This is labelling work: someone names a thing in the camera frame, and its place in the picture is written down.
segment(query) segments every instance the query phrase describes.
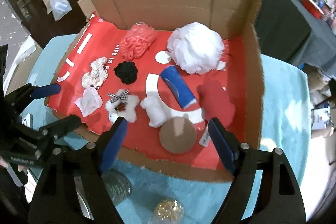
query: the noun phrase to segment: cardboard circle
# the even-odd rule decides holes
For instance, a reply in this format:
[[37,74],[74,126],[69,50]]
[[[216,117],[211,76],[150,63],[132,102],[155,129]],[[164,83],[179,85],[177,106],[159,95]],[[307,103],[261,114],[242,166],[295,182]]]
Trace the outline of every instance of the cardboard circle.
[[182,154],[195,145],[197,134],[191,121],[183,117],[174,117],[164,122],[159,138],[161,145],[168,152]]

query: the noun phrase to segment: blue gripper pad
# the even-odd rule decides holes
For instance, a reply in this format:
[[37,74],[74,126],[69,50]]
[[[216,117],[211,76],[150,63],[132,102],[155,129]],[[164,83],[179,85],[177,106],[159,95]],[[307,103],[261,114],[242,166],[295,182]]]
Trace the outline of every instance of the blue gripper pad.
[[224,138],[222,134],[223,129],[224,127],[222,129],[219,129],[213,119],[211,119],[208,123],[208,132],[217,150],[219,158],[221,159],[225,169],[228,170],[232,175],[235,175],[235,153],[230,148],[227,140]]
[[106,145],[104,152],[102,153],[102,159],[100,164],[101,173],[104,173],[105,171],[109,170],[112,167],[115,159],[117,158],[117,154],[126,137],[127,120],[123,117],[119,117],[109,131],[110,132],[114,131],[114,133],[112,132],[113,136]]
[[45,98],[51,95],[55,95],[61,92],[61,86],[59,84],[51,84],[51,85],[45,85],[45,86],[39,86],[37,88],[34,88],[32,93],[30,94],[30,97],[34,99],[41,99]]

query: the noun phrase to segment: screw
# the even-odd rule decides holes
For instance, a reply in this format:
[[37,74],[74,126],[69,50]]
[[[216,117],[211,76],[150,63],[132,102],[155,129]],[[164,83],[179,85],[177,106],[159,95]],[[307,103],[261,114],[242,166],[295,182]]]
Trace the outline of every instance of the screw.
[[35,158],[38,160],[41,156],[41,151],[40,150],[36,150],[35,152]]
[[241,143],[240,147],[243,148],[243,149],[249,149],[250,145],[248,143]]
[[283,153],[283,151],[282,151],[282,149],[281,148],[276,148],[275,149],[275,153],[277,153],[278,155],[282,155],[282,153]]
[[93,148],[95,148],[95,146],[96,146],[96,143],[94,143],[94,142],[90,142],[90,143],[86,144],[86,148],[88,148],[88,149],[93,149]]
[[58,155],[59,153],[61,153],[61,149],[60,149],[60,148],[55,148],[55,149],[52,151],[52,153],[53,153],[54,155]]

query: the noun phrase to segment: white cloth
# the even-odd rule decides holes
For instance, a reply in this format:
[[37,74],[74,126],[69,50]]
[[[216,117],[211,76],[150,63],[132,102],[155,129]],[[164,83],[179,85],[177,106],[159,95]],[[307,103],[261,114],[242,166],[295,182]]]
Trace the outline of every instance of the white cloth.
[[79,107],[83,117],[92,114],[95,110],[103,105],[103,101],[94,87],[84,90],[83,97],[75,101],[75,105]]
[[187,73],[199,75],[216,69],[224,48],[221,36],[198,22],[177,28],[167,43],[175,63]]
[[107,70],[104,69],[104,64],[106,62],[107,58],[101,57],[91,63],[91,73],[86,73],[82,77],[82,86],[84,88],[87,89],[91,86],[96,88],[104,83],[108,77]]

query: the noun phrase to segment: white paper circle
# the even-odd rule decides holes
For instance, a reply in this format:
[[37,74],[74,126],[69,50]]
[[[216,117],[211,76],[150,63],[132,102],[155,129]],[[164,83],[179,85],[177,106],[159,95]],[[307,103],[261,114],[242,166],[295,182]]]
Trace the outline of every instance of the white paper circle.
[[155,54],[155,60],[160,64],[168,64],[171,60],[171,57],[169,56],[169,52],[160,51],[157,54]]
[[224,61],[219,61],[216,67],[216,70],[224,70],[226,63]]

